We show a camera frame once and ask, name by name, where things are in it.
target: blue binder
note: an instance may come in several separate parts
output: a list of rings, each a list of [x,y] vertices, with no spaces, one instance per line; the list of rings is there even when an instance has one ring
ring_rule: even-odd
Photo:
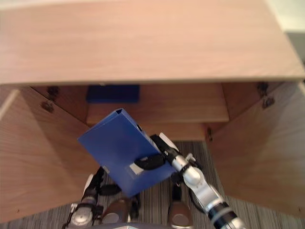
[[[127,197],[175,172],[168,162],[149,171],[141,170],[133,163],[136,159],[157,154],[159,150],[124,109],[112,112],[78,140]]]

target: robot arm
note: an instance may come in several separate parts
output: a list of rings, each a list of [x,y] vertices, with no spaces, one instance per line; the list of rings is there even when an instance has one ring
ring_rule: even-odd
[[[153,135],[154,141],[165,159],[179,172],[216,229],[245,229],[244,223],[224,201],[216,189],[210,186],[202,173],[185,159],[163,133]]]
[[[173,142],[163,133],[159,136],[153,135],[151,139],[161,154],[151,156],[146,161],[135,162],[135,164],[143,169],[154,169],[161,166],[164,160],[167,160],[180,174],[179,177],[183,177],[186,186],[190,188],[191,197],[195,199],[192,199],[192,201],[198,203],[200,210],[208,215],[216,229],[246,229],[244,223],[232,211],[216,189],[206,182],[202,171],[193,166],[195,159],[192,156],[184,158]],[[68,221],[63,225],[63,229],[91,228],[94,225],[94,221],[101,218],[103,208],[98,205],[98,195],[115,194],[120,191],[117,186],[101,187],[103,174],[104,170],[100,168],[94,176],[91,176],[88,185],[85,187],[81,203],[72,204]],[[133,227],[136,229],[156,229],[156,226],[144,224],[138,224]],[[114,229],[123,227],[105,224],[94,228]]]

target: cabinet hinge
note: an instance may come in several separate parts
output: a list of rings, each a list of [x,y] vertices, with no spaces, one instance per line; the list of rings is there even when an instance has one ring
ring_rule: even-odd
[[[53,113],[54,107],[53,103],[55,102],[58,94],[59,94],[59,87],[57,86],[50,86],[47,88],[47,93],[48,93],[48,101],[44,101],[41,103],[41,107],[50,112]]]
[[[259,82],[257,84],[257,91],[261,98],[263,99],[262,108],[266,109],[270,106],[272,106],[275,103],[275,99],[273,96],[269,96],[267,94],[267,89],[269,87],[269,84],[266,82]]]

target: cabinet top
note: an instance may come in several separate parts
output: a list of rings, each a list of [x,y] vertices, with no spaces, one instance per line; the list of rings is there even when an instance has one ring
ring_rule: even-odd
[[[0,84],[305,78],[262,0],[0,5],[0,14]]]

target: wooden panel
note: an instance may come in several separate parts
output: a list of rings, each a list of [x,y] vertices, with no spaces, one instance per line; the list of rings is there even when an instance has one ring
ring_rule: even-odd
[[[48,97],[47,88],[47,86],[34,87],[36,91]],[[88,86],[59,86],[55,104],[85,122],[88,111],[87,90]]]
[[[269,82],[268,84],[269,87],[267,89],[267,93],[273,91],[281,83]],[[261,99],[257,91],[256,82],[222,83],[222,86],[231,120],[236,118]]]
[[[90,104],[87,123],[95,124],[118,108],[139,123],[228,121],[222,87],[217,83],[141,85],[135,104]]]
[[[1,10],[0,83],[292,80],[263,0],[86,1]]]
[[[211,154],[226,194],[305,216],[305,87],[284,83],[214,135]]]
[[[140,123],[148,136],[163,132],[172,141],[204,141],[205,130],[201,123]]]
[[[77,142],[88,127],[24,88],[0,122],[0,222],[78,201],[97,163]]]
[[[0,85],[0,107],[14,88],[15,86]]]

